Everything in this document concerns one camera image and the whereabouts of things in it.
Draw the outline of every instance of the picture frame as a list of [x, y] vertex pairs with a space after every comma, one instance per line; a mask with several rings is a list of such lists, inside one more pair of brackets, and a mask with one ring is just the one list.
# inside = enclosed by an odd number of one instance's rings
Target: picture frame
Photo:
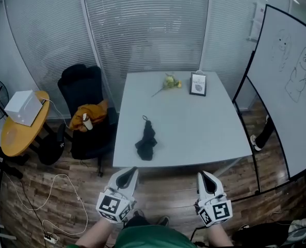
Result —
[[206, 74], [192, 72], [190, 75], [189, 94], [205, 97], [206, 85], [207, 85]]

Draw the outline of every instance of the power strip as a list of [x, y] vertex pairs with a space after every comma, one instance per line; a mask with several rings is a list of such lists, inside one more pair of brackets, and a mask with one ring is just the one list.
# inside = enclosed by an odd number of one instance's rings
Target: power strip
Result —
[[57, 242], [57, 240], [55, 240], [54, 238], [52, 238], [52, 237], [49, 237], [49, 236], [44, 236], [44, 239], [45, 239], [45, 241], [48, 241], [48, 242], [50, 242], [50, 243], [52, 243], [52, 244], [56, 244], [56, 242]]

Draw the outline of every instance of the wooden floor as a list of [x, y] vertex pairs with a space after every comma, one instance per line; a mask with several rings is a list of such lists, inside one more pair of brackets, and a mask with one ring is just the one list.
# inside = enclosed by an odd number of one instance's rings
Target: wooden floor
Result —
[[[243, 113], [249, 134], [259, 134], [265, 124], [266, 113], [260, 103], [256, 103], [251, 112]], [[41, 164], [38, 157], [30, 152], [31, 159], [25, 166], [17, 167], [23, 172], [22, 179], [26, 194], [34, 207], [41, 206], [50, 192], [52, 180], [57, 174], [70, 177], [88, 213], [91, 227], [99, 220], [95, 210], [99, 193], [104, 189], [111, 174], [117, 168], [112, 168], [112, 154], [103, 162], [104, 177], [97, 177], [96, 160], [86, 160], [84, 164], [71, 158], [70, 144], [66, 143], [62, 157], [53, 166]], [[287, 181], [287, 172], [282, 152], [275, 134], [272, 135], [264, 150], [256, 155], [262, 190], [271, 189]], [[187, 166], [178, 168], [141, 168], [139, 185], [135, 192], [138, 201], [135, 208], [140, 208], [146, 218], [155, 223], [163, 215], [170, 216], [170, 226], [189, 236], [202, 222], [196, 216], [192, 206], [197, 200], [196, 174], [200, 170], [213, 173], [226, 165], [226, 162]], [[14, 181], [19, 196], [26, 206], [21, 184]], [[223, 226], [228, 234], [236, 231], [241, 225], [255, 225], [280, 219], [301, 217], [306, 208], [306, 179], [301, 178], [277, 190], [252, 198], [234, 201], [250, 196], [257, 190], [257, 181], [252, 157], [242, 159], [238, 164], [226, 171], [220, 177], [228, 198], [233, 200], [233, 218]], [[69, 233], [83, 231], [86, 216], [72, 186], [65, 177], [55, 180], [50, 200], [37, 211], [41, 220], [46, 219]], [[44, 247], [43, 231], [33, 211], [27, 210], [19, 201], [16, 191], [9, 179], [4, 175], [0, 195], [0, 219], [7, 232], [15, 235], [18, 240], [5, 242], [7, 247]], [[59, 233], [49, 223], [44, 223], [48, 231]], [[115, 238], [121, 227], [117, 227], [110, 236], [108, 243], [115, 243]], [[204, 229], [197, 231], [194, 240], [204, 240]], [[63, 247], [74, 243], [76, 239], [58, 234], [57, 245], [47, 243], [47, 247]]]

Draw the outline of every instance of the drawing on whiteboard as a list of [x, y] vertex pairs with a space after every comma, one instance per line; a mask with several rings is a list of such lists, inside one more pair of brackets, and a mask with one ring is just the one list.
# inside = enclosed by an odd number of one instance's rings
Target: drawing on whiteboard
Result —
[[273, 42], [271, 58], [273, 66], [276, 67], [276, 69], [279, 69], [279, 72], [282, 72], [283, 68], [285, 67], [291, 47], [292, 42], [290, 34], [284, 29], [279, 30]]
[[296, 67], [293, 69], [291, 78], [285, 89], [294, 102], [298, 102], [306, 85], [306, 47], [298, 58]]

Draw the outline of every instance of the shoe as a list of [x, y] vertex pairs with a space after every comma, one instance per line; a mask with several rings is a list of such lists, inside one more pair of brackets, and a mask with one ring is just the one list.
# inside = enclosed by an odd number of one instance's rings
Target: shoe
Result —
[[169, 225], [169, 221], [170, 221], [170, 218], [168, 216], [163, 216], [162, 218], [158, 220], [157, 225], [167, 227]]
[[243, 229], [249, 229], [249, 228], [250, 228], [249, 224], [245, 224], [245, 225], [242, 225], [242, 226], [238, 229], [238, 231], [239, 231], [239, 230], [243, 230]]
[[254, 147], [255, 151], [260, 151], [262, 150], [261, 148], [259, 148], [256, 144], [256, 136], [255, 135], [251, 135], [250, 136], [250, 143], [251, 145]]
[[137, 217], [137, 216], [141, 216], [141, 217], [144, 217], [144, 213], [141, 209], [136, 209], [134, 212], [133, 212], [133, 217]]

